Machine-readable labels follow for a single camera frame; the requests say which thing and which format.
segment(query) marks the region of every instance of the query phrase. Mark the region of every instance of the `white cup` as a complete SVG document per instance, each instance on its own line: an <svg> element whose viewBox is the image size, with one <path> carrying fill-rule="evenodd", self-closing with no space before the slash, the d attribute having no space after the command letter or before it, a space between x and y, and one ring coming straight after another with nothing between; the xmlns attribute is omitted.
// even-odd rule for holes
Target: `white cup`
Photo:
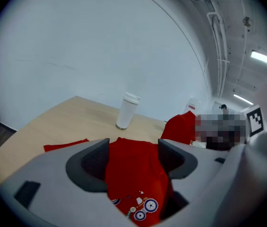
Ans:
<svg viewBox="0 0 267 227"><path fill-rule="evenodd" d="M115 125L119 130L125 130L128 128L128 125L134 115L135 109L137 108L140 100L140 97L126 92Z"/></svg>

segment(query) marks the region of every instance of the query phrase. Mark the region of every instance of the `ceiling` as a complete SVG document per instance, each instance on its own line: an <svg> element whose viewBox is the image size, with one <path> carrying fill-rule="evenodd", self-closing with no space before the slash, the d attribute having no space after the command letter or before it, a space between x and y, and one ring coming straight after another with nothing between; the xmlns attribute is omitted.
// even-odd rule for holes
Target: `ceiling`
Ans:
<svg viewBox="0 0 267 227"><path fill-rule="evenodd" d="M254 92L267 79L267 64L250 56L253 50L267 55L267 11L258 0L242 1L245 12L241 0L217 0L226 26L230 62L222 97L248 107L249 104L233 94L255 103ZM195 0L194 5L203 13L212 11L210 0ZM243 24L244 17L251 19L250 27Z"/></svg>

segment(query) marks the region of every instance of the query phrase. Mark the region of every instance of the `fluorescent light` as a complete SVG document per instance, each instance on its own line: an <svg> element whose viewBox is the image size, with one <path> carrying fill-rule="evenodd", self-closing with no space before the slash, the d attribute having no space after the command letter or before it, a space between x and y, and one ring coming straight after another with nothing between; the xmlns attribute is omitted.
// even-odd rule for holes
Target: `fluorescent light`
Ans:
<svg viewBox="0 0 267 227"><path fill-rule="evenodd" d="M251 57L267 63L267 56L256 51L252 51Z"/></svg>
<svg viewBox="0 0 267 227"><path fill-rule="evenodd" d="M238 96L238 95L236 95L236 94L234 94L233 96L235 96L235 97L237 97L237 98L239 98L239 99L241 99L241 100L243 100L243 101L247 102L248 104L251 104L251 105L253 105L253 103L251 103L251 102L250 102L250 101L248 101L247 99L244 99L244 98L242 98L241 96Z"/></svg>

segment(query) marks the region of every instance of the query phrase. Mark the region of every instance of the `red cloth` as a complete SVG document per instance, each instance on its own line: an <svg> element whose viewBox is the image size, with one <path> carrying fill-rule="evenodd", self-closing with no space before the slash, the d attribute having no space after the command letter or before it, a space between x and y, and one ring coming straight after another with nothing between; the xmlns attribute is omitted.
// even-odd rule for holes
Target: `red cloth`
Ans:
<svg viewBox="0 0 267 227"><path fill-rule="evenodd" d="M135 224L146 227L160 222L169 180L157 144L118 138L109 145L105 181L108 197L123 214L133 207L130 219Z"/></svg>
<svg viewBox="0 0 267 227"><path fill-rule="evenodd" d="M195 141L195 120L191 111L174 116L165 125L161 138L189 145L191 140Z"/></svg>
<svg viewBox="0 0 267 227"><path fill-rule="evenodd" d="M51 151L51 150L55 150L55 149L61 149L61 148L65 148L65 147L68 147L68 146L77 145L77 144L84 143L84 142L88 142L88 141L89 141L89 140L85 139L85 140L79 140L79 141L76 141L76 142L72 142L72 143L69 143L69 144L62 144L62 145L45 145L45 146L44 146L44 150L45 150L45 152L47 152L47 151Z"/></svg>

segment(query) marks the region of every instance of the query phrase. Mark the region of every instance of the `person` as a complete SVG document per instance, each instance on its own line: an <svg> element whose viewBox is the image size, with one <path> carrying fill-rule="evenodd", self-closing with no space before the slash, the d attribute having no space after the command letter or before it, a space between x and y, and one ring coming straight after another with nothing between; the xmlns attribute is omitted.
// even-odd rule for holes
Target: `person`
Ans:
<svg viewBox="0 0 267 227"><path fill-rule="evenodd" d="M223 114L218 116L218 131L215 136L207 137L207 149L214 150L230 150L233 146L241 141L244 137L245 127L235 117L234 113L229 114L227 105L223 104L219 107Z"/></svg>

